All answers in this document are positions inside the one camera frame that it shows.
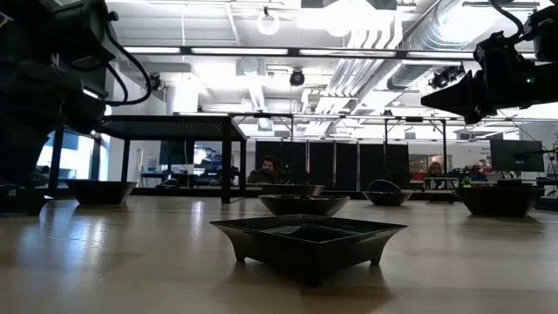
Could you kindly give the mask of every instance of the woman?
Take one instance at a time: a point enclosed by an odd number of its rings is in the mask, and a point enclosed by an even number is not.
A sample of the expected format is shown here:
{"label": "woman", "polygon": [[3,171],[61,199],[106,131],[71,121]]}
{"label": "woman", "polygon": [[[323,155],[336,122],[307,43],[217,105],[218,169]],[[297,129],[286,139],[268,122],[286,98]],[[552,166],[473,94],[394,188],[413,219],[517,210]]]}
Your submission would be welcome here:
{"label": "woman", "polygon": [[442,176],[443,174],[444,173],[442,172],[442,165],[437,161],[434,161],[428,167],[428,176],[429,177]]}
{"label": "woman", "polygon": [[442,172],[442,165],[437,162],[433,161],[430,166],[428,166],[428,174],[427,177],[430,178],[428,182],[428,187],[431,189],[438,189],[438,188],[445,188],[446,181],[445,180],[434,180],[432,178],[444,176]]}

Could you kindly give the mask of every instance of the camera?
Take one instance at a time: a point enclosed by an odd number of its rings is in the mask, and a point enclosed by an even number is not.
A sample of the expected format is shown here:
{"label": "camera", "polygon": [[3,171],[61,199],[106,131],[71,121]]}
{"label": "camera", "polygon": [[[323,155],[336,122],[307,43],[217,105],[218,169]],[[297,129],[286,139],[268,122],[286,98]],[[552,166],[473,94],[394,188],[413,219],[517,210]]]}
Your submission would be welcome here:
{"label": "camera", "polygon": [[[503,11],[494,0],[490,3]],[[533,13],[525,25],[509,13],[505,16],[518,25],[518,32],[506,38],[499,31],[478,43],[473,57],[481,70],[474,75],[469,71],[458,84],[424,96],[423,106],[458,114],[472,124],[500,109],[526,109],[558,101],[554,87],[558,79],[558,6]],[[537,60],[547,63],[536,65],[524,59],[514,48],[522,41],[534,41]]]}
{"label": "camera", "polygon": [[290,75],[290,84],[291,84],[291,86],[304,85],[303,70],[301,70],[301,69],[293,70],[293,73]]}

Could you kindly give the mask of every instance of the window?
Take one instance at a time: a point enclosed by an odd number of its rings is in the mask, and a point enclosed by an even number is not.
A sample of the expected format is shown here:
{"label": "window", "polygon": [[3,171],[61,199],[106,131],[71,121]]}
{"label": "window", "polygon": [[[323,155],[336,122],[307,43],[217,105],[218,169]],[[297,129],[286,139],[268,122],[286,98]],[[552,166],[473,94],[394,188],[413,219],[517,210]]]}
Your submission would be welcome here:
{"label": "window", "polygon": [[[53,141],[54,132],[49,134],[49,140],[43,146],[37,161],[38,166],[52,167]],[[90,179],[93,144],[94,141],[90,137],[64,132],[58,178]]]}

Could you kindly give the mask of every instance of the wooden table surface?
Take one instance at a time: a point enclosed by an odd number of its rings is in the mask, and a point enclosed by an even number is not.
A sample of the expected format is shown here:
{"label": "wooden table surface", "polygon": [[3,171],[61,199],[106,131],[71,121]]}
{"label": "wooden table surface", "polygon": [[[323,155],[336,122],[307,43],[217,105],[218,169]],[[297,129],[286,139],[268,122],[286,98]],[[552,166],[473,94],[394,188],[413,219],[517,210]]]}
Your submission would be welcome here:
{"label": "wooden table surface", "polygon": [[553,313],[558,215],[471,217],[459,203],[340,217],[410,227],[379,267],[362,263],[309,288],[265,264],[237,264],[208,223],[269,215],[257,199],[134,196],[124,208],[54,201],[39,217],[0,219],[0,311],[16,313]]}

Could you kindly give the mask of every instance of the black partition panel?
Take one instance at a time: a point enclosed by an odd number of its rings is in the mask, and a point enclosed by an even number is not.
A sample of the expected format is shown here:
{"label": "black partition panel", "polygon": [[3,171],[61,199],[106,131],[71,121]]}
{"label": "black partition panel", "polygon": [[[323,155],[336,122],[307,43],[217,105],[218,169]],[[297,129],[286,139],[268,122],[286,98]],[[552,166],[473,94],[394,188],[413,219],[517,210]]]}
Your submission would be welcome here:
{"label": "black partition panel", "polygon": [[410,186],[409,147],[388,145],[387,174],[384,173],[384,145],[360,144],[360,189],[365,191],[370,182],[387,179],[400,188]]}
{"label": "black partition panel", "polygon": [[297,172],[306,170],[306,143],[284,141],[281,145],[281,164]]}
{"label": "black partition panel", "polygon": [[310,143],[310,184],[333,188],[333,143]]}
{"label": "black partition panel", "polygon": [[257,141],[255,143],[255,165],[246,165],[248,169],[259,168],[263,164],[265,156],[273,156],[277,160],[276,169],[281,168],[281,142],[280,141]]}
{"label": "black partition panel", "polygon": [[360,144],[360,189],[368,190],[370,182],[384,179],[384,146]]}
{"label": "black partition panel", "polygon": [[336,148],[335,189],[357,190],[357,144],[340,144]]}
{"label": "black partition panel", "polygon": [[387,146],[387,171],[390,180],[400,188],[411,186],[409,147],[407,145]]}

